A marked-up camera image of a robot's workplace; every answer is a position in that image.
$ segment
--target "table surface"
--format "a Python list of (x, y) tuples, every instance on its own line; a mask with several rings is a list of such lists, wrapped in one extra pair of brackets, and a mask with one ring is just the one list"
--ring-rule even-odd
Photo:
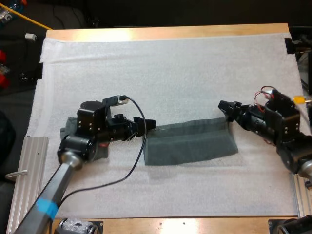
[[(159, 28), (73, 29), (47, 31), (46, 37), (64, 41), (102, 42), (155, 39), (183, 39), (217, 36), (288, 33), (287, 24), (245, 24)], [(194, 217), (97, 219), (105, 234), (267, 234), (269, 219), (291, 217)], [(53, 229), (58, 225), (55, 220)]]

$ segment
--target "white object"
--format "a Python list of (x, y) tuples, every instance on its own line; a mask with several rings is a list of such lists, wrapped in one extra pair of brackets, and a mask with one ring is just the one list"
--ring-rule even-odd
[(26, 33), (25, 39), (32, 41), (32, 42), (35, 42), (37, 40), (37, 36), (35, 34), (32, 34), (32, 33)]
[[(263, 85), (301, 95), (295, 57), (285, 48), (289, 36), (103, 43), (46, 39), (43, 79), (28, 129), (31, 136), (50, 138), (42, 188), (59, 165), (59, 129), (84, 101), (125, 94), (146, 118), (162, 125), (221, 117), (220, 100), (250, 104)], [(112, 114), (121, 113), (139, 116), (131, 104), (112, 108)], [(309, 133), (304, 120), (301, 130)], [(142, 157), (126, 181), (70, 197), (57, 217), (296, 215), (292, 175), (275, 148), (236, 123), (233, 133), (236, 155), (167, 167), (144, 166)], [(67, 193), (122, 178), (140, 145), (141, 139), (112, 143), (109, 158), (87, 164)]]

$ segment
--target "cable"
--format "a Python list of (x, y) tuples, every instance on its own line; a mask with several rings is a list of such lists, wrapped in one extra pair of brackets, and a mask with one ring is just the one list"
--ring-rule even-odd
[(53, 223), (53, 221), (50, 220), (50, 224), (49, 224), (49, 234), (52, 234), (52, 223)]
[(55, 14), (55, 5), (53, 5), (53, 7), (52, 7), (52, 12), (53, 12), (53, 16), (54, 16), (56, 19), (58, 19), (58, 21), (61, 23), (63, 29), (65, 29), (65, 24), (64, 24), (64, 22), (60, 19), (60, 17), (58, 17), (58, 16)]
[(72, 7), (72, 11), (73, 11), (74, 15), (76, 16), (76, 18), (77, 18), (77, 20), (78, 20), (78, 22), (79, 22), (80, 27), (83, 28), (82, 23), (81, 23), (81, 21), (80, 21), (78, 15), (77, 15), (76, 12), (74, 11), (74, 8), (73, 8), (73, 7)]
[(43, 25), (42, 23), (39, 23), (39, 22), (37, 22), (37, 21), (35, 21), (35, 20), (31, 19), (31, 18), (28, 18), (27, 16), (22, 15), (21, 13), (15, 11), (15, 10), (9, 8), (9, 7), (7, 7), (6, 5), (3, 5), (1, 2), (0, 2), (0, 6), (1, 6), (2, 8), (4, 8), (5, 10), (9, 11), (9, 12), (12, 12), (13, 14), (15, 14), (15, 15), (17, 15), (17, 16), (22, 17), (22, 18), (25, 19), (25, 20), (27, 20), (27, 21), (29, 21), (29, 22), (32, 22), (32, 23), (34, 23), (34, 24), (36, 24), (36, 25), (38, 25), (39, 27), (42, 27), (42, 28), (44, 28), (44, 29), (46, 29), (46, 30), (53, 30), (52, 28), (49, 28), (48, 26), (45, 26), (45, 25)]
[(142, 142), (142, 146), (141, 146), (141, 149), (138, 153), (138, 156), (136, 158), (136, 161), (132, 167), (132, 169), (129, 171), (129, 173), (122, 179), (119, 179), (119, 180), (116, 180), (116, 181), (113, 181), (113, 182), (110, 182), (110, 183), (107, 183), (107, 184), (103, 184), (103, 185), (99, 185), (99, 186), (95, 186), (95, 187), (90, 187), (90, 188), (84, 188), (84, 189), (77, 189), (77, 190), (74, 190), (72, 191), (71, 193), (69, 193), (68, 195), (66, 195), (61, 201), (60, 203), (58, 204), (58, 207), (60, 207), (64, 201), (70, 197), (71, 195), (73, 194), (76, 194), (76, 193), (79, 193), (79, 192), (83, 192), (83, 191), (89, 191), (89, 190), (94, 190), (94, 189), (100, 189), (100, 188), (104, 188), (104, 187), (107, 187), (107, 186), (110, 186), (110, 185), (113, 185), (113, 184), (117, 184), (117, 183), (120, 183), (120, 182), (123, 182), (125, 179), (127, 179), (131, 174), (132, 172), (134, 171), (134, 169), (136, 168), (137, 166), (137, 163), (138, 163), (138, 160), (140, 159), (140, 156), (142, 154), (142, 151), (143, 151), (143, 148), (144, 148), (144, 145), (145, 145), (145, 142), (146, 142), (146, 136), (147, 136), (147, 127), (146, 127), (146, 120), (145, 120), (145, 116), (141, 110), (141, 108), (139, 107), (139, 105), (130, 97), (128, 96), (120, 96), (120, 99), (121, 100), (125, 100), (125, 99), (129, 99), (131, 102), (133, 102), (133, 104), (137, 107), (137, 109), (140, 111), (141, 115), (142, 115), (142, 118), (143, 118), (143, 121), (144, 121), (144, 130), (145, 130), (145, 135), (144, 135), (144, 139), (143, 139), (143, 142)]

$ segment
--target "gray cloth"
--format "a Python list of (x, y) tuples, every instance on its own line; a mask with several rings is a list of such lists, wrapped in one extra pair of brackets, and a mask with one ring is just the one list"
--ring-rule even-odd
[(147, 135), (145, 165), (165, 166), (211, 160), (238, 152), (225, 118), (159, 126)]
[(77, 118), (68, 117), (65, 128), (59, 131), (60, 139), (62, 140), (66, 135), (74, 134), (77, 129)]

